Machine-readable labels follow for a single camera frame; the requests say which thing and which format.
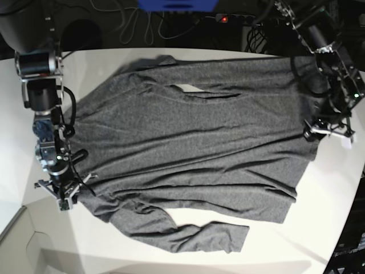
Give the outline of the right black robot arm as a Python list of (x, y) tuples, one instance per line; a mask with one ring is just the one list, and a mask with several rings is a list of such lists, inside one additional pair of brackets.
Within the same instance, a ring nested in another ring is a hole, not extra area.
[(71, 152), (76, 99), (63, 85), (63, 57), (52, 16), (42, 1), (1, 1), (1, 36), (15, 51), (23, 105), (34, 112), (35, 156), (50, 177), (34, 186), (55, 198), (60, 211), (71, 210), (81, 186), (94, 175), (81, 178), (75, 168), (88, 151)]

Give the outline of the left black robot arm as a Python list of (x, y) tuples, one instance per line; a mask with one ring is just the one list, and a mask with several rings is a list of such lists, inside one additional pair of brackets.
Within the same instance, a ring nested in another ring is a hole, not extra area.
[(326, 77), (328, 90), (319, 94), (325, 102), (311, 121), (305, 121), (303, 135), (308, 141), (336, 136), (352, 143), (352, 110), (364, 99), (364, 80), (343, 46), (335, 23), (323, 4), (294, 10), (286, 1), (274, 1), (286, 24), (315, 57), (318, 71)]

